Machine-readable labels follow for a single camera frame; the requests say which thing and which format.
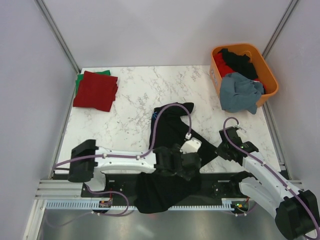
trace metal floor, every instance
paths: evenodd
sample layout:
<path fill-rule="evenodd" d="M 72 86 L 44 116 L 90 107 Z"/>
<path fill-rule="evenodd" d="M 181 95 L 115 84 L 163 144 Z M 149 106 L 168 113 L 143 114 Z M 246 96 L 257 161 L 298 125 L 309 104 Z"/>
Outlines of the metal floor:
<path fill-rule="evenodd" d="M 47 210 L 51 224 L 63 224 L 83 210 Z M 248 216 L 218 211 L 166 211 L 124 217 L 87 215 L 55 229 L 41 227 L 41 240 L 285 240 L 261 207 Z"/>

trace green cloth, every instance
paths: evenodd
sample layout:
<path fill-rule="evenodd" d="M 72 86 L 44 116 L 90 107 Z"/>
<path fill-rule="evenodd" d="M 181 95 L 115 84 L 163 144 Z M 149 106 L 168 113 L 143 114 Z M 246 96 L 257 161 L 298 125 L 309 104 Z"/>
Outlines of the green cloth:
<path fill-rule="evenodd" d="M 108 75 L 108 76 L 111 76 L 111 73 L 110 73 L 110 70 L 107 70 L 107 71 L 98 71 L 98 72 L 95 72 L 95 74 L 101 74 L 101 75 Z M 78 88 L 79 88 L 79 84 L 81 82 L 81 80 L 84 79 L 84 75 L 83 74 L 79 74 L 77 79 L 75 80 L 75 94 L 77 95 L 78 93 Z"/>

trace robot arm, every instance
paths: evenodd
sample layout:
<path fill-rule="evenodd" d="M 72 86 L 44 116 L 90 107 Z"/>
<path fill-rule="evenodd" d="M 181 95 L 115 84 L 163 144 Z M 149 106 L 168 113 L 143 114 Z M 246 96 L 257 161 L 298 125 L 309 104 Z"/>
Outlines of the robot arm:
<path fill-rule="evenodd" d="M 288 240 L 296 239 L 314 230 L 315 225 L 307 211 L 289 189 L 302 199 L 319 224 L 320 217 L 316 196 L 309 190 L 302 191 L 285 179 L 268 162 L 264 161 L 256 146 L 249 141 L 242 143 L 237 130 L 235 127 L 226 129 L 226 133 L 232 139 L 232 142 L 252 156 L 263 160 L 261 164 L 237 150 L 227 141 L 223 130 L 220 131 L 222 143 L 217 148 L 217 154 L 226 160 L 238 162 L 252 175 L 239 174 L 240 178 L 235 177 L 238 190 L 263 207 L 274 218 L 279 231 Z M 279 179 L 284 181 L 287 186 L 281 184 Z"/>
<path fill-rule="evenodd" d="M 89 139 L 75 147 L 72 158 L 100 155 L 70 163 L 68 180 L 73 183 L 85 183 L 92 191 L 103 191 L 106 186 L 104 171 L 122 170 L 156 173 L 162 176 L 180 176 L 187 181 L 199 173 L 201 159 L 197 154 L 201 142 L 195 138 L 187 140 L 181 147 L 158 147 L 145 157 L 143 152 L 111 150 L 97 147 L 96 140 Z"/>

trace black t-shirt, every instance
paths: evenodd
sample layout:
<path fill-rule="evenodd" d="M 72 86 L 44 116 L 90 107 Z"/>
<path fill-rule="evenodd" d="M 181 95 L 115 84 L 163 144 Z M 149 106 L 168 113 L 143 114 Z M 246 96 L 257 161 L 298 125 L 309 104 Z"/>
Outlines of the black t-shirt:
<path fill-rule="evenodd" d="M 240 73 L 247 79 L 255 80 L 258 78 L 255 66 L 250 61 L 250 57 L 246 54 L 237 55 L 234 52 L 228 51 L 227 48 L 223 48 L 219 51 L 222 53 L 222 58 L 233 71 Z"/>
<path fill-rule="evenodd" d="M 190 113 L 194 109 L 192 102 L 184 103 L 183 106 Z M 156 107 L 152 113 L 150 145 L 156 118 L 163 107 Z M 182 122 L 181 116 L 186 115 L 185 110 L 178 106 L 169 107 L 163 112 L 158 120 L 154 148 L 172 148 L 174 144 L 183 145 L 186 141 L 185 136 L 189 126 Z M 201 141 L 198 154 L 201 158 L 201 166 L 203 167 L 217 157 L 215 154 L 217 148 L 194 130 L 191 131 L 191 135 Z M 200 189 L 200 174 L 187 181 L 179 176 L 164 177 L 154 173 L 140 173 L 135 186 L 137 199 L 134 204 L 141 213 L 164 212 Z"/>

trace white plastic clip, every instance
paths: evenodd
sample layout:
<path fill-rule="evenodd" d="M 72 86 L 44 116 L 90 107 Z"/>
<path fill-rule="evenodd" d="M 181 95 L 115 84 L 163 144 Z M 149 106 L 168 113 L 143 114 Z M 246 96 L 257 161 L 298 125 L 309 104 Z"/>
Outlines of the white plastic clip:
<path fill-rule="evenodd" d="M 198 152 L 199 148 L 201 147 L 201 141 L 196 138 L 191 138 L 191 140 L 187 140 L 180 148 L 180 152 L 183 154 L 188 153 L 196 153 Z"/>
<path fill-rule="evenodd" d="M 191 139 L 191 133 L 186 133 L 186 135 L 185 135 L 185 139 L 187 139 L 187 140 L 190 140 Z"/>

